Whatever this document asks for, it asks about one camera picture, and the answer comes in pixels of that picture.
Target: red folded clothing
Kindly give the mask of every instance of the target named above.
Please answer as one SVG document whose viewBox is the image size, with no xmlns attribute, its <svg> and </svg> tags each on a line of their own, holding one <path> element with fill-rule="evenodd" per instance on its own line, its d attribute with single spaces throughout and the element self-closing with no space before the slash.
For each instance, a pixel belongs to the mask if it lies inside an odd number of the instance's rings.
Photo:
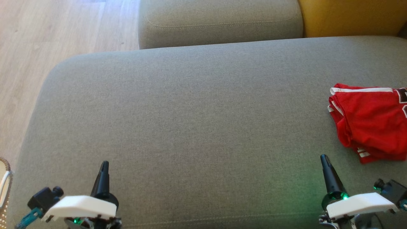
<svg viewBox="0 0 407 229">
<path fill-rule="evenodd" d="M 406 160 L 407 90 L 362 88 L 336 84 L 328 110 L 338 138 L 361 163 L 379 159 Z"/>
</svg>

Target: folded clothing stack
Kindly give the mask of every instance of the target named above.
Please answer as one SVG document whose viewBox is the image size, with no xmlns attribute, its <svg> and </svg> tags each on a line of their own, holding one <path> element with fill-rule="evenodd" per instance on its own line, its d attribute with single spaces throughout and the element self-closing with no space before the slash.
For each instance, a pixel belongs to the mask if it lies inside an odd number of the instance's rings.
<svg viewBox="0 0 407 229">
<path fill-rule="evenodd" d="M 361 163 L 406 159 L 407 90 L 335 84 L 328 110 L 338 138 Z"/>
</svg>

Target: gray sofa seat cushion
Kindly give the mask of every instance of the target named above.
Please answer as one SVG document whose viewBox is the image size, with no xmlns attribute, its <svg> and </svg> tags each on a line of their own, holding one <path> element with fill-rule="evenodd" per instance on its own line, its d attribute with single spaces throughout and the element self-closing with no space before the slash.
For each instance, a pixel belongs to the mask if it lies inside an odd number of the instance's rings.
<svg viewBox="0 0 407 229">
<path fill-rule="evenodd" d="M 142 0 L 141 49 L 302 37 L 297 0 Z"/>
<path fill-rule="evenodd" d="M 124 228 L 319 228 L 327 154 L 351 195 L 405 162 L 361 165 L 337 139 L 329 88 L 406 85 L 407 41 L 326 37 L 76 56 L 46 79 L 9 204 L 45 186 L 89 195 L 110 161 Z M 380 215 L 403 228 L 405 214 Z M 32 229 L 63 228 L 61 221 Z"/>
</svg>

